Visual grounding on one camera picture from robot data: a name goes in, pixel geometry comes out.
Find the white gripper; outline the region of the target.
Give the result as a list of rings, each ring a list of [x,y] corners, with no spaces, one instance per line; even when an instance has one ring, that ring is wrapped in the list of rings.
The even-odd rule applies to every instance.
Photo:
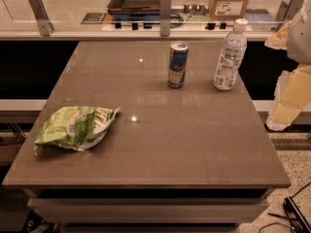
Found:
[[[287,50],[288,58],[304,63],[292,72],[283,71],[275,87],[266,125],[282,131],[311,103],[311,0],[305,0],[292,22],[284,24],[264,45]]]

